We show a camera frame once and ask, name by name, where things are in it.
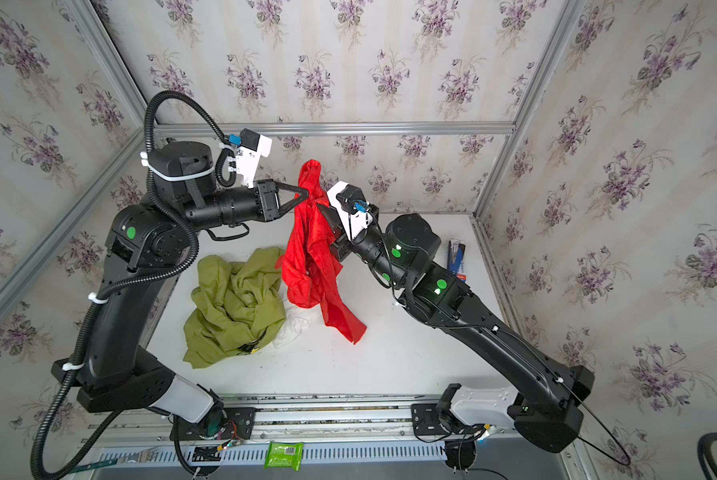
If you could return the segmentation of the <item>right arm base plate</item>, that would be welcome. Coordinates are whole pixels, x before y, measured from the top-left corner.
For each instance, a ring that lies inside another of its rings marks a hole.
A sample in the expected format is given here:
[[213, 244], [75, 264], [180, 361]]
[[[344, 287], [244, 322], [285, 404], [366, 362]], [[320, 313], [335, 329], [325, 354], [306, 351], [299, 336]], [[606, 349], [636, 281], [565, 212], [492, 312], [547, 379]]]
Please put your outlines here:
[[477, 436], [491, 428], [489, 424], [466, 425], [450, 414], [440, 413], [436, 403], [414, 403], [411, 415], [414, 434], [424, 439]]

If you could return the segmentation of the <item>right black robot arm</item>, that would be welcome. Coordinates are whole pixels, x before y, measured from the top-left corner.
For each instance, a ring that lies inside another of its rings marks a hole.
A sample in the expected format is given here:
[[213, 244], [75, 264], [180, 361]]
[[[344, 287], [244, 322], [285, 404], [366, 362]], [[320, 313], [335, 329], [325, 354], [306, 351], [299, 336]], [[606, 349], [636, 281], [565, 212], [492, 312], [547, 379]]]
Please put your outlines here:
[[538, 350], [502, 322], [466, 282], [436, 263], [442, 240], [426, 219], [404, 214], [382, 229], [367, 208], [358, 216], [368, 225], [348, 227], [340, 210], [322, 206], [318, 211], [336, 237], [330, 246], [336, 259], [358, 255], [400, 295], [398, 302], [414, 320], [458, 340], [509, 382], [507, 388], [449, 385], [436, 405], [438, 424], [446, 434], [508, 426], [550, 453], [562, 452], [579, 438], [581, 407], [593, 388], [593, 372], [568, 367]]

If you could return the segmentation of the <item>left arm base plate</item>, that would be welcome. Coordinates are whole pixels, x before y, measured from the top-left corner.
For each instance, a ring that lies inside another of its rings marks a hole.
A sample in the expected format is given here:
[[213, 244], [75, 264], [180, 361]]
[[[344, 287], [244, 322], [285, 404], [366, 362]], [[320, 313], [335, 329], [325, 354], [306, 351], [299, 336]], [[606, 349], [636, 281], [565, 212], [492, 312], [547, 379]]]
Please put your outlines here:
[[212, 408], [198, 423], [190, 423], [178, 417], [172, 424], [170, 440], [178, 442], [250, 440], [255, 417], [254, 407], [224, 408], [222, 412], [218, 408]]

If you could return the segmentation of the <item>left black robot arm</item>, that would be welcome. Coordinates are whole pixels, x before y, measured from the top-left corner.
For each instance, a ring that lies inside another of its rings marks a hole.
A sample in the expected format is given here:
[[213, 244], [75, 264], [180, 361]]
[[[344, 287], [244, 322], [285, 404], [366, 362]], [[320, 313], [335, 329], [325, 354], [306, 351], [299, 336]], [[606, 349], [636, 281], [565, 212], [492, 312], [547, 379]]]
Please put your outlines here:
[[90, 413], [154, 408], [197, 424], [220, 414], [218, 398], [140, 346], [150, 308], [164, 282], [196, 260], [198, 232], [272, 222], [308, 191], [270, 179], [220, 190], [212, 150], [200, 142], [166, 144], [144, 152], [142, 163], [154, 184], [112, 222], [104, 277], [90, 294], [74, 353], [52, 366], [60, 382], [56, 402], [77, 389]]

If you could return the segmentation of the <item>red cloth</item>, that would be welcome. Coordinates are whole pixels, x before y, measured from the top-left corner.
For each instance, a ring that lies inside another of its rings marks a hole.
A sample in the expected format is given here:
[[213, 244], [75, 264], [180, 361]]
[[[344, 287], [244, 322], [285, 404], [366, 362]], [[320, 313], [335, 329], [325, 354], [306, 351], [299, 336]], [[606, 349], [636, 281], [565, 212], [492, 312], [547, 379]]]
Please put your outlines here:
[[322, 164], [316, 160], [300, 168], [298, 187], [308, 191], [308, 198], [294, 208], [292, 233], [276, 267], [282, 270], [290, 303], [300, 308], [320, 307], [324, 324], [356, 344], [365, 335], [367, 326], [344, 305], [338, 292], [342, 265], [330, 252], [336, 234], [320, 212], [322, 206], [330, 205], [320, 185], [320, 174]]

